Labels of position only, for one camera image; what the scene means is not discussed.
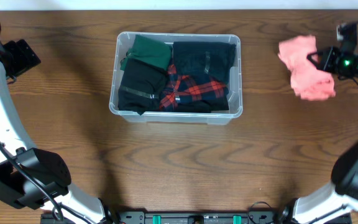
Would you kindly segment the red navy plaid shirt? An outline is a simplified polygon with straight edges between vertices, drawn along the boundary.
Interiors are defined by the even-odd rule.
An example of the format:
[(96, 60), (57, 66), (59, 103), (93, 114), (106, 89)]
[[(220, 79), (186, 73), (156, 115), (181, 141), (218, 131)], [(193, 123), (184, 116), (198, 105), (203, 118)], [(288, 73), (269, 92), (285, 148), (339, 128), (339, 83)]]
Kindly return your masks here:
[(179, 75), (173, 64), (167, 70), (168, 82), (160, 95), (160, 111), (174, 112), (179, 103), (227, 98), (227, 86), (211, 76)]

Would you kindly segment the black garment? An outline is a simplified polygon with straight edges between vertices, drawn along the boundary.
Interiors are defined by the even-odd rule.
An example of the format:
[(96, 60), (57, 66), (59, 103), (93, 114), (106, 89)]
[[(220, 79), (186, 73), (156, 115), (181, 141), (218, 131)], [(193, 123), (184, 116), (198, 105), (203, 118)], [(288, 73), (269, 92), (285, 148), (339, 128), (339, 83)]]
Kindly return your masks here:
[(139, 115), (147, 111), (158, 111), (160, 95), (166, 82), (165, 70), (130, 58), (118, 90), (119, 110), (133, 111)]
[(229, 109), (227, 98), (179, 103), (174, 112), (180, 113), (211, 113), (212, 111), (227, 111)]

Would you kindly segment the navy garment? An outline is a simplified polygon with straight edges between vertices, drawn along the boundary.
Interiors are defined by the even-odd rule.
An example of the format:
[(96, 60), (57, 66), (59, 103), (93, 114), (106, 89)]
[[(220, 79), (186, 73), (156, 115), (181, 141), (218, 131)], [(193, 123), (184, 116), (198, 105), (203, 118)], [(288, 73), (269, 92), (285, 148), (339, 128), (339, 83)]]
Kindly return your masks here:
[(223, 42), (174, 42), (173, 63), (177, 74), (211, 76), (228, 84), (236, 44)]

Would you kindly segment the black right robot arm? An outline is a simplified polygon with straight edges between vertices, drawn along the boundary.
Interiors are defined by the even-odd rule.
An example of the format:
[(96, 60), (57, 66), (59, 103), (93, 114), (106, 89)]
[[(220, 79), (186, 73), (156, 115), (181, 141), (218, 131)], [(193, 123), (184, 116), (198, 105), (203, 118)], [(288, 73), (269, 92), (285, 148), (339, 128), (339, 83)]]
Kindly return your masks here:
[[(316, 54), (318, 69), (352, 79), (358, 85), (357, 26), (355, 23), (337, 27), (340, 47), (330, 47)], [(293, 200), (275, 217), (275, 223), (351, 223), (351, 212), (358, 212), (358, 141), (336, 161), (331, 180), (306, 197)]]

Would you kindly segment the salmon pink garment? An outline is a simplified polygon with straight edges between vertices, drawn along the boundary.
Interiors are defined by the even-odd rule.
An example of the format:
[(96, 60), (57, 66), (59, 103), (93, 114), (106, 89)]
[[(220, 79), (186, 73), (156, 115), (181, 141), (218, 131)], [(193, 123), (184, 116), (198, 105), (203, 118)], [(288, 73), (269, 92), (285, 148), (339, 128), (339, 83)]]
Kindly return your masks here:
[(316, 37), (299, 35), (278, 44), (278, 57), (290, 71), (290, 85), (302, 100), (324, 101), (336, 96), (333, 76), (318, 70), (308, 59), (317, 51)]

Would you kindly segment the dark green garment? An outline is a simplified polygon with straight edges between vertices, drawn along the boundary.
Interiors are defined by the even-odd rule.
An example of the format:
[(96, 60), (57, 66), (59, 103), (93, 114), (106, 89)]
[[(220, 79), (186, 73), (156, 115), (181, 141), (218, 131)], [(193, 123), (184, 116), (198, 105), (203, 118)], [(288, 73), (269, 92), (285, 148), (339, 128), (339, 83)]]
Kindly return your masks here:
[(161, 70), (167, 70), (172, 57), (172, 48), (164, 42), (135, 35), (133, 46), (121, 60), (121, 70), (125, 70), (127, 61), (136, 59)]

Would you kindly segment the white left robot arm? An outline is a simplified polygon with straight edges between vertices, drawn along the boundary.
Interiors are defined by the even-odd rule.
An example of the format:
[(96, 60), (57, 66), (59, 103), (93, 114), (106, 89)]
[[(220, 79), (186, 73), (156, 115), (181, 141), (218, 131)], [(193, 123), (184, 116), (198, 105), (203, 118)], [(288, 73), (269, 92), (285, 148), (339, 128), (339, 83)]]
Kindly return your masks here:
[(48, 211), (42, 223), (114, 223), (99, 198), (72, 183), (65, 161), (39, 149), (22, 125), (8, 86), (38, 64), (25, 40), (0, 41), (0, 201)]

